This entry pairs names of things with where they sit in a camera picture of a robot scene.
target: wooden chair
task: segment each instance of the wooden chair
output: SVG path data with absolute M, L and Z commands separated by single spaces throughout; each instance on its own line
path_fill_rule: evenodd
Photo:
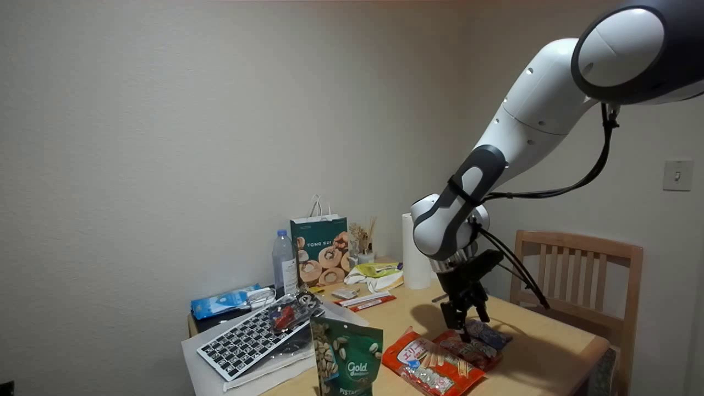
M 541 286 L 550 311 L 541 311 L 517 277 L 510 281 L 510 300 L 609 340 L 617 357 L 613 388 L 624 396 L 633 364 L 642 248 L 576 234 L 517 231 L 515 253 Z

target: snack package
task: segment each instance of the snack package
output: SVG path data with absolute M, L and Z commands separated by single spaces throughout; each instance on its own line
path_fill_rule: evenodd
M 481 369 L 417 333 L 402 334 L 380 362 L 424 396 L 461 396 L 483 380 Z
M 513 340 L 475 320 L 466 320 L 466 333 L 471 334 L 468 344 L 453 331 L 438 334 L 432 342 L 483 371 L 498 364 L 504 346 Z
M 260 290 L 260 285 L 248 285 L 241 288 L 221 290 L 218 296 L 199 298 L 190 301 L 190 313 L 195 321 L 218 318 L 233 311 L 251 311 L 246 296 Z
M 319 396 L 371 396 L 383 331 L 314 318 L 309 321 Z

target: clear bottle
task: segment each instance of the clear bottle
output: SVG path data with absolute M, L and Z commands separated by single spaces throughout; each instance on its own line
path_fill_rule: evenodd
M 277 239 L 272 245 L 272 280 L 277 296 L 294 296 L 298 290 L 297 259 L 286 228 L 277 228 Z

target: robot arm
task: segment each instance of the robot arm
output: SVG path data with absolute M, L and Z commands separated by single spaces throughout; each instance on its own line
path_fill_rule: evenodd
M 443 192 L 410 206 L 415 246 L 449 298 L 449 327 L 461 327 L 471 305 L 488 321 L 480 280 L 501 256 L 466 257 L 483 198 L 547 157 L 596 102 L 615 113 L 701 95 L 701 17 L 704 2 L 627 0 L 581 40 L 550 43 L 532 57 Z
M 410 206 L 417 252 L 438 261 L 450 259 L 471 242 L 466 219 L 481 198 L 541 161 L 593 106 L 569 76 L 574 46 L 576 40 L 542 46 L 513 84 L 447 190 Z

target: table surface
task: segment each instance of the table surface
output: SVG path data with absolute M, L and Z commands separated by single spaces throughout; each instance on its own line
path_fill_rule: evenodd
M 436 336 L 443 331 L 441 313 L 432 298 L 441 290 L 438 285 L 424 290 L 394 288 L 396 301 L 359 313 L 371 327 L 383 327 L 384 347 L 392 346 L 405 331 L 414 327 L 420 334 Z M 488 298 L 491 326 L 513 334 L 504 347 L 501 362 L 486 375 L 471 393 L 574 393 L 596 367 L 607 351 L 607 342 L 565 326 L 550 318 L 519 309 L 515 303 Z M 307 367 L 294 378 L 268 389 L 268 396 L 314 393 L 317 369 Z M 373 393 L 417 393 L 410 386 L 397 378 L 392 369 L 380 367 L 373 380 Z

